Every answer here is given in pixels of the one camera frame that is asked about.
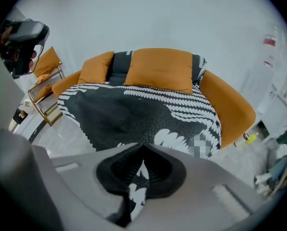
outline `person's hand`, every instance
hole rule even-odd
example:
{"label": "person's hand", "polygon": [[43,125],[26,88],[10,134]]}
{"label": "person's hand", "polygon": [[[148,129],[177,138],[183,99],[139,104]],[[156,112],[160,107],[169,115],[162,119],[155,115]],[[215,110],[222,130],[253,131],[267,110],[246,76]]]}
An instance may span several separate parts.
{"label": "person's hand", "polygon": [[[11,30],[12,30],[12,26],[8,27],[2,34],[1,34],[1,37],[0,37],[0,49],[3,49],[4,46],[6,45],[6,43],[8,42],[8,39],[9,39],[9,36],[10,36],[10,33],[11,33]],[[17,57],[18,57],[18,48],[15,48],[14,49],[14,52],[12,53],[12,59],[13,61],[17,61]],[[33,51],[32,55],[31,55],[31,58],[35,58],[37,56],[37,52],[36,51]],[[29,62],[29,68],[31,68],[33,66],[33,61],[32,59],[30,59],[30,62]]]}

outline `sofa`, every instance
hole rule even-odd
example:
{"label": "sofa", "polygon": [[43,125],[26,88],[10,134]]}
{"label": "sofa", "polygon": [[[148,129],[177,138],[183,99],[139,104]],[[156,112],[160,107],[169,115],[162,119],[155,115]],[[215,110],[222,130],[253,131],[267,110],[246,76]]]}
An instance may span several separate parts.
{"label": "sofa", "polygon": [[[56,98],[78,83],[80,73],[77,71],[52,86]],[[233,143],[255,122],[256,114],[251,105],[235,89],[208,70],[204,72],[200,91],[219,117],[222,128],[221,148]]]}

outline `orange pillow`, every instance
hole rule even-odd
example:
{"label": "orange pillow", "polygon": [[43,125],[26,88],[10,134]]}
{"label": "orange pillow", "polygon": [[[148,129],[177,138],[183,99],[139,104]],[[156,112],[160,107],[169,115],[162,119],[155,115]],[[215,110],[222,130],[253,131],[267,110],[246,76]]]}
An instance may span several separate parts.
{"label": "orange pillow", "polygon": [[134,51],[124,86],[149,86],[192,94],[192,54],[165,48]]}
{"label": "orange pillow", "polygon": [[50,74],[57,66],[61,64],[59,57],[57,56],[53,46],[51,46],[42,56],[39,57],[39,62],[37,68],[34,70],[36,77],[39,77],[44,74]]}
{"label": "orange pillow", "polygon": [[46,87],[43,87],[39,92],[38,94],[35,96],[35,98],[33,99],[33,102],[37,102],[39,101],[42,97],[45,97],[47,94],[51,93],[52,92],[52,85],[53,84],[50,84]]}
{"label": "orange pillow", "polygon": [[114,52],[109,51],[86,60],[81,68],[78,84],[104,84],[113,55]]}

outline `floor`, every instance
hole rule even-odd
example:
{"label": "floor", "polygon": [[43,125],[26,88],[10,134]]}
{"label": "floor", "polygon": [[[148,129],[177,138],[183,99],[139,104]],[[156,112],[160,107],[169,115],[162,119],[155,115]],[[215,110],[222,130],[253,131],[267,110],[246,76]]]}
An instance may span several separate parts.
{"label": "floor", "polygon": [[[46,148],[51,158],[95,152],[80,128],[65,116],[51,127],[46,124],[32,144]],[[252,144],[238,148],[230,144],[211,160],[254,188],[254,177],[266,172],[267,157],[267,148],[257,138]]]}

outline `throw blanket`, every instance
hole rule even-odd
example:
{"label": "throw blanket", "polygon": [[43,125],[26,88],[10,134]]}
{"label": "throw blanket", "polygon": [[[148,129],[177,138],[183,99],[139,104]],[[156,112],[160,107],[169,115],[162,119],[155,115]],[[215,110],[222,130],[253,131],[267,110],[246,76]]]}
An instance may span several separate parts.
{"label": "throw blanket", "polygon": [[220,121],[198,85],[193,92],[87,83],[63,92],[58,107],[96,151],[149,142],[207,158],[221,147]]}

